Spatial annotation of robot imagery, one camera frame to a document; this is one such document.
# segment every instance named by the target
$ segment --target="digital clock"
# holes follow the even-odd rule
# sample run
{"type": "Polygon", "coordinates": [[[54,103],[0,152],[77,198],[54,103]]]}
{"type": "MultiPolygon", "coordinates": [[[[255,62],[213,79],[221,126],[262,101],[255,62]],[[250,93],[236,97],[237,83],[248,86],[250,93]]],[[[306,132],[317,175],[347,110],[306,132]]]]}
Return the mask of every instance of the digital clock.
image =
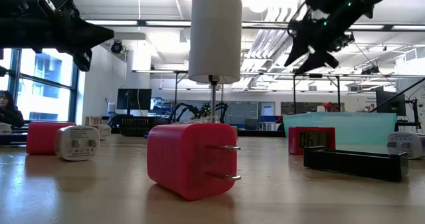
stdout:
{"type": "Polygon", "coordinates": [[[289,153],[302,155],[304,147],[325,146],[335,150],[335,128],[290,127],[289,153]]]}

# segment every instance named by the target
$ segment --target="white cylindrical lampshade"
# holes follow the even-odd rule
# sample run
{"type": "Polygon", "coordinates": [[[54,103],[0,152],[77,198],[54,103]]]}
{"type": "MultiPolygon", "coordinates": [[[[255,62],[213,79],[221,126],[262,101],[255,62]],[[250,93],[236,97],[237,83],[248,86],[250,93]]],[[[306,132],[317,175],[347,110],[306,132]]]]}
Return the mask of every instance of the white cylindrical lampshade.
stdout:
{"type": "Polygon", "coordinates": [[[240,79],[241,0],[193,0],[189,79],[219,84],[240,79]]]}

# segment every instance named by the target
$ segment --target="wooden table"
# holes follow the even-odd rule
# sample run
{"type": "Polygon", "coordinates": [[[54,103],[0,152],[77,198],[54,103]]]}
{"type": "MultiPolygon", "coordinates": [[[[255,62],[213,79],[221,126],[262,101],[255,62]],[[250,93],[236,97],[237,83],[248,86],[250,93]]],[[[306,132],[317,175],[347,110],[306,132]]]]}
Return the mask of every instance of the wooden table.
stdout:
{"type": "Polygon", "coordinates": [[[146,141],[114,136],[87,162],[0,149],[0,223],[423,223],[425,161],[404,183],[305,169],[283,138],[239,138],[242,180],[185,201],[146,173],[146,141]]]}

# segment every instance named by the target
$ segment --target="person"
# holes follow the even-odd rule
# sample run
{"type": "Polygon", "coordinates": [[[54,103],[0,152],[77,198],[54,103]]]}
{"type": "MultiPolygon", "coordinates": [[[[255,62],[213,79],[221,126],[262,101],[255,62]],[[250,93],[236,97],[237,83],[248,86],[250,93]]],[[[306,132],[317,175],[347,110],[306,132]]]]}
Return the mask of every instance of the person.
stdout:
{"type": "Polygon", "coordinates": [[[13,96],[9,91],[0,91],[0,122],[15,127],[24,126],[22,113],[13,102],[13,96]]]}

